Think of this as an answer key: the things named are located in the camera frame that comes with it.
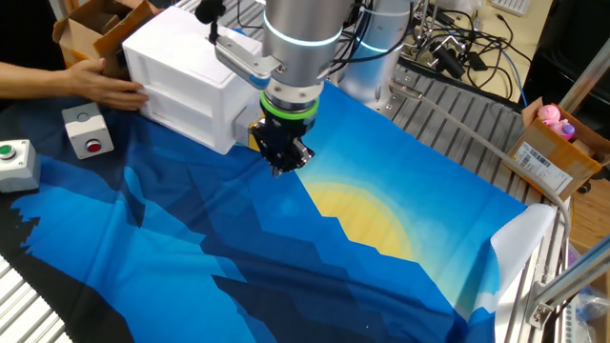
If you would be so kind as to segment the bare person hand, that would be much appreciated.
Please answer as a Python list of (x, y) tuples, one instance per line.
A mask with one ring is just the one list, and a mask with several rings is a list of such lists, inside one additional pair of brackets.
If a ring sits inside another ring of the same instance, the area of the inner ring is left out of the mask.
[(104, 75), (106, 65), (104, 58), (89, 59), (62, 71), (62, 87), (66, 94), (119, 110), (136, 111), (143, 108), (149, 100), (141, 92), (143, 86)]

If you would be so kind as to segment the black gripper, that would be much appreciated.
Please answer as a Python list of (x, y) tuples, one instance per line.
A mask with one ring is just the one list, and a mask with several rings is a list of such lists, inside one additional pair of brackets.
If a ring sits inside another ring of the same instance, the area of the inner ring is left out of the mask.
[[(250, 134), (259, 152), (269, 163), (273, 177), (280, 176), (282, 171), (300, 169), (315, 156), (315, 152), (302, 142), (302, 137), (314, 125), (315, 116), (290, 120), (274, 114), (264, 114), (252, 123)], [(282, 155), (280, 166), (279, 155)]]

